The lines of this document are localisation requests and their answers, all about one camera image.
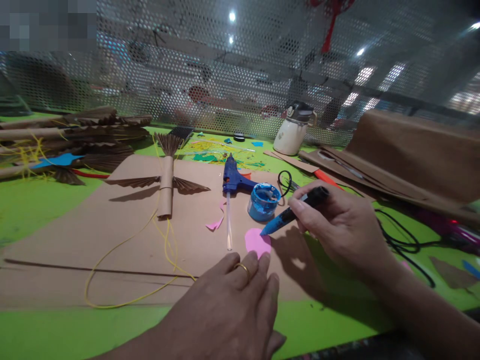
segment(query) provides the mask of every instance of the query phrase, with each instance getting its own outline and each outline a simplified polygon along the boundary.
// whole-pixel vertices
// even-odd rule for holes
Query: paint jar lid
[[[233,140],[243,143],[245,141],[245,136],[241,132],[236,132],[233,134]]]

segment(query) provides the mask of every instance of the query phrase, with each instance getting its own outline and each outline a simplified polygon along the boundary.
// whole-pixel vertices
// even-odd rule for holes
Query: left hand
[[[286,337],[273,331],[279,277],[270,254],[227,254],[201,276],[154,329],[161,359],[270,359]]]

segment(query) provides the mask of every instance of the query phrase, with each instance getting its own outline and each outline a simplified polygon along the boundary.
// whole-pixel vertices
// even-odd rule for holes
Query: blue paint jar
[[[275,209],[280,201],[280,191],[268,182],[253,187],[247,212],[258,222],[267,222],[274,218]]]

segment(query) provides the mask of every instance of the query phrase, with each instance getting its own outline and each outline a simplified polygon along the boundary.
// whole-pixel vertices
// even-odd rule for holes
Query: gold ring
[[[247,269],[247,267],[246,267],[245,265],[243,265],[241,262],[235,264],[235,266],[233,267],[233,269],[235,270],[235,269],[238,268],[238,267],[242,267],[242,268],[245,269],[246,275],[248,276],[248,281],[247,281],[247,284],[248,284],[248,283],[250,282],[250,278],[251,278],[251,277],[250,277],[250,271],[249,271],[249,270]]]

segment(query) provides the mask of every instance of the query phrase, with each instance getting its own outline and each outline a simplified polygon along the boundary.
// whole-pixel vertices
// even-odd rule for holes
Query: hand
[[[160,359],[270,359],[286,337],[273,331],[279,277],[270,254],[226,255],[201,276],[157,326]]]
[[[319,186],[327,188],[330,196],[317,209],[298,200]],[[347,266],[362,280],[392,282],[402,274],[366,199],[317,180],[297,189],[288,204],[297,216],[300,231],[308,230],[332,260]]]

